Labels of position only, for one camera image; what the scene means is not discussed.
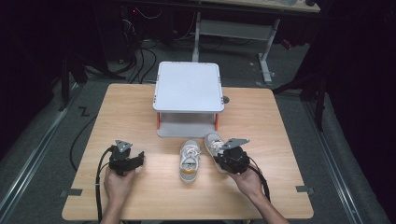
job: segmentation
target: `human hand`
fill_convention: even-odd
[[[258,170],[256,166],[250,166],[253,169]],[[232,173],[228,173],[228,175],[235,181],[239,190],[249,199],[263,195],[262,182],[260,181],[259,176],[250,168],[247,168],[247,170],[240,175]]]
[[[131,191],[135,170],[130,171],[126,176],[116,174],[116,171],[106,168],[105,190],[109,203],[122,206]]]

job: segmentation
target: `cable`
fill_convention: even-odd
[[[110,162],[108,162],[108,163],[106,163],[105,165],[103,165],[101,168],[100,168],[100,172],[102,172],[102,170],[106,167],[106,166],[108,166],[110,164]]]
[[[136,75],[134,75],[134,78],[132,78],[132,80],[129,83],[133,83],[136,78],[137,78],[138,83],[140,83],[140,76],[139,75],[140,75],[140,72],[143,69],[143,66],[145,65],[145,57],[143,56],[143,50],[141,48],[140,48],[140,54],[142,56],[142,65],[139,68],[139,70],[137,71]]]
[[[125,24],[125,23],[126,23],[126,25],[124,25],[123,34],[125,36],[126,42],[129,43],[128,34],[129,34],[129,31],[131,30],[131,27],[134,27],[134,25],[130,21],[128,21],[127,19],[122,19],[122,24]]]
[[[99,223],[102,221],[102,218],[103,218],[102,217],[102,203],[101,203],[101,198],[100,198],[100,173],[101,173],[102,169],[105,167],[105,166],[102,166],[102,162],[103,162],[103,159],[105,158],[105,155],[107,154],[107,152],[111,152],[111,147],[108,148],[103,153],[102,158],[100,159],[99,164],[98,164],[98,169],[96,171],[96,179],[95,179],[96,207],[98,210]]]
[[[247,168],[249,168],[250,170],[252,170],[254,173],[256,173],[258,176],[259,176],[259,179],[260,179],[260,181],[262,182],[262,187],[263,187],[263,189],[264,189],[264,194],[265,194],[265,197],[268,199],[268,201],[269,202],[271,202],[271,197],[270,197],[270,189],[268,188],[268,183],[267,183],[267,180],[264,178],[264,176],[262,175],[262,170],[260,169],[260,167],[257,165],[257,163],[253,160],[253,159],[251,159],[250,157],[248,157],[251,161],[253,161],[253,163],[256,165],[256,167],[257,167],[257,170],[254,168],[254,167],[252,167],[252,166],[250,166],[250,165],[247,165]],[[232,161],[236,161],[237,163],[239,163],[239,164],[241,164],[241,165],[245,165],[244,163],[242,163],[242,162],[240,162],[240,161],[237,161],[236,159],[234,159],[234,158],[229,158],[230,160],[232,160]]]
[[[216,37],[216,36],[207,36],[206,38],[202,38],[202,40],[207,40],[207,39],[209,39],[209,42],[210,42],[210,39],[212,39],[212,40],[217,40],[218,41],[218,45],[217,46],[215,46],[215,47],[213,47],[213,48],[207,48],[207,47],[205,47],[203,44],[203,41],[200,41],[200,43],[199,43],[199,47],[200,48],[202,48],[202,49],[218,49],[218,48],[220,48],[221,46],[222,46],[222,44],[223,44],[223,42],[221,41],[221,40],[219,40],[219,38],[218,37]]]
[[[134,74],[134,72],[136,71],[136,68],[137,68],[137,67],[138,67],[138,66],[136,65],[136,66],[134,67],[134,71],[132,71],[131,75],[128,76],[128,83],[132,83],[132,81],[130,81],[130,79],[131,79],[132,75]]]
[[[110,71],[110,73],[112,73],[114,75],[118,75],[120,73],[126,72],[134,66],[134,62],[135,62],[135,58],[132,58],[125,67],[123,67],[117,71],[114,71],[114,72]],[[104,76],[105,75],[104,73],[101,73],[101,72],[92,71],[90,68],[87,67],[87,65],[84,66],[84,70],[85,70],[85,72],[87,72],[91,75],[94,75],[94,76]]]
[[[72,146],[70,147],[70,151],[69,151],[69,160],[70,160],[70,164],[72,165],[73,169],[75,171],[77,171],[77,166],[74,164],[73,162],[73,148],[74,145],[76,144],[77,140],[79,139],[79,137],[81,136],[82,132],[84,132],[84,130],[88,127],[88,125],[90,125],[98,116],[95,115],[95,117],[93,117],[90,122],[88,122],[82,129],[81,131],[79,131],[78,135],[76,136],[76,138],[73,141]]]
[[[158,15],[157,16],[154,16],[154,17],[148,17],[148,16],[146,16],[145,14],[143,14],[140,10],[139,10],[139,8],[137,8],[137,7],[135,7],[136,8],[136,10],[140,13],[140,15],[142,15],[144,18],[146,18],[146,19],[149,19],[149,20],[152,20],[152,19],[156,19],[156,18],[158,18],[158,17],[160,17],[161,16],[161,14],[163,14],[163,10],[162,9],[160,9],[160,13],[158,13]]]
[[[186,37],[186,36],[190,33],[191,28],[192,28],[192,26],[194,25],[195,16],[196,16],[196,12],[194,12],[194,14],[192,15],[192,20],[191,20],[190,28],[189,28],[189,30],[186,32],[186,34],[184,34],[183,36],[181,36],[181,37],[178,38],[178,39],[174,39],[174,41],[183,40],[183,39],[187,39],[187,38],[192,38],[192,37],[195,36],[195,35],[191,35],[191,36]]]
[[[142,79],[140,80],[140,84],[143,84],[143,78],[145,78],[145,76],[149,73],[149,71],[154,67],[155,63],[157,62],[157,56],[155,55],[155,53],[153,51],[151,51],[149,49],[143,49],[143,50],[150,52],[154,56],[154,63],[152,63],[152,65],[148,69],[148,71],[142,76]]]

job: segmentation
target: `person's arm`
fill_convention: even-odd
[[[118,224],[122,207],[131,191],[135,170],[126,176],[119,176],[115,171],[106,168],[105,189],[108,198],[106,211],[101,224]]]
[[[248,168],[241,175],[231,173],[229,173],[229,175],[235,181],[239,190],[247,196],[257,210],[259,210],[262,218],[268,224],[289,223],[265,197],[262,192],[262,182],[254,171]]]

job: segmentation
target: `black cable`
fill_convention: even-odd
[[[114,75],[118,75],[118,74],[120,74],[120,73],[126,72],[126,71],[128,71],[128,70],[130,70],[131,68],[134,67],[135,61],[136,61],[135,57],[132,57],[131,60],[129,61],[129,63],[128,63],[125,67],[123,67],[123,68],[121,68],[121,69],[119,69],[119,70],[117,70],[117,71],[114,71],[114,72],[111,72],[111,71],[110,71],[110,72],[111,72],[112,74],[114,74]],[[101,73],[101,72],[92,71],[92,70],[91,70],[90,68],[88,68],[87,66],[84,66],[84,70],[85,70],[85,72],[87,72],[88,74],[91,74],[91,75],[94,75],[94,76],[105,76],[105,74],[103,74],[103,73]]]
[[[221,41],[221,40],[219,40],[218,38],[216,38],[216,37],[214,37],[214,36],[208,36],[205,40],[207,40],[207,39],[209,39],[209,41],[210,41],[210,39],[214,39],[214,40],[217,40],[218,41],[218,45],[217,46],[215,46],[215,47],[213,47],[213,48],[208,48],[208,47],[205,47],[204,46],[204,44],[205,43],[203,43],[204,41],[200,41],[200,43],[199,43],[199,47],[200,48],[202,48],[202,49],[218,49],[218,48],[220,48],[221,46],[222,46],[222,44],[223,44],[223,42]]]
[[[144,57],[144,55],[143,55],[143,50],[140,48],[140,54],[141,54],[141,56],[142,56],[142,64],[141,64],[141,67],[139,68],[139,70],[137,71],[137,73],[136,73],[136,75],[134,75],[134,78],[132,78],[132,80],[129,82],[129,83],[133,83],[134,82],[134,80],[137,78],[137,81],[140,83],[140,72],[142,71],[142,69],[143,69],[143,66],[145,65],[145,57]]]
[[[131,72],[131,75],[128,76],[128,83],[132,83],[131,77],[134,75],[134,72],[136,71],[136,68],[138,68],[137,65],[134,67],[134,71]]]
[[[99,223],[102,221],[102,203],[101,203],[101,198],[100,198],[100,173],[103,169],[103,167],[102,167],[103,159],[105,158],[105,155],[107,154],[107,152],[110,152],[111,150],[112,149],[110,147],[103,153],[102,158],[100,159],[99,164],[98,164],[98,169],[96,171],[95,193],[96,193],[96,207],[98,210]]]
[[[109,164],[110,164],[110,162],[108,162],[108,163],[106,163],[105,165],[103,165],[103,166],[100,168],[100,172],[102,172],[103,168],[105,168],[105,167],[108,166]]]
[[[256,165],[256,167],[257,167],[257,170],[254,168],[254,167],[252,167],[252,166],[249,166],[249,165],[247,165],[247,168],[249,168],[249,169],[251,169],[254,173],[256,173],[258,176],[259,176],[259,179],[260,179],[260,181],[262,182],[262,187],[263,187],[263,189],[264,189],[264,194],[265,194],[265,197],[268,199],[268,201],[269,202],[271,202],[271,197],[270,197],[270,189],[268,188],[268,183],[267,183],[267,180],[264,178],[264,176],[262,175],[262,170],[260,169],[260,167],[257,165],[257,163],[253,160],[253,159],[251,159],[250,157],[248,157],[251,161],[253,161],[253,163]],[[230,160],[232,160],[232,161],[235,161],[235,162],[237,162],[237,163],[239,163],[239,164],[242,164],[242,165],[245,165],[244,163],[242,163],[242,162],[240,162],[240,161],[237,161],[236,159],[234,159],[234,158],[229,158]]]
[[[79,139],[79,136],[84,132],[84,130],[88,127],[88,125],[90,125],[98,116],[95,115],[95,117],[93,117],[90,122],[88,122],[78,133],[78,135],[76,136],[76,138],[73,141],[72,146],[70,147],[70,151],[69,151],[69,160],[70,160],[70,164],[72,165],[73,169],[75,171],[77,171],[77,166],[74,164],[73,162],[73,148],[74,145],[76,144],[77,140]]]
[[[142,79],[140,80],[140,84],[143,84],[143,79],[145,78],[145,76],[149,73],[149,71],[154,67],[155,63],[157,62],[157,56],[155,55],[155,53],[153,51],[151,51],[149,49],[143,49],[143,50],[150,52],[154,56],[154,63],[152,63],[152,65],[148,69],[148,71],[146,71],[146,73],[142,76]]]

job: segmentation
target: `wrist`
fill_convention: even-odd
[[[113,211],[121,210],[124,205],[124,200],[110,200],[107,207]]]
[[[251,202],[258,203],[258,202],[269,202],[268,199],[265,197],[265,194],[262,192],[258,192],[258,193],[251,193],[247,196]]]

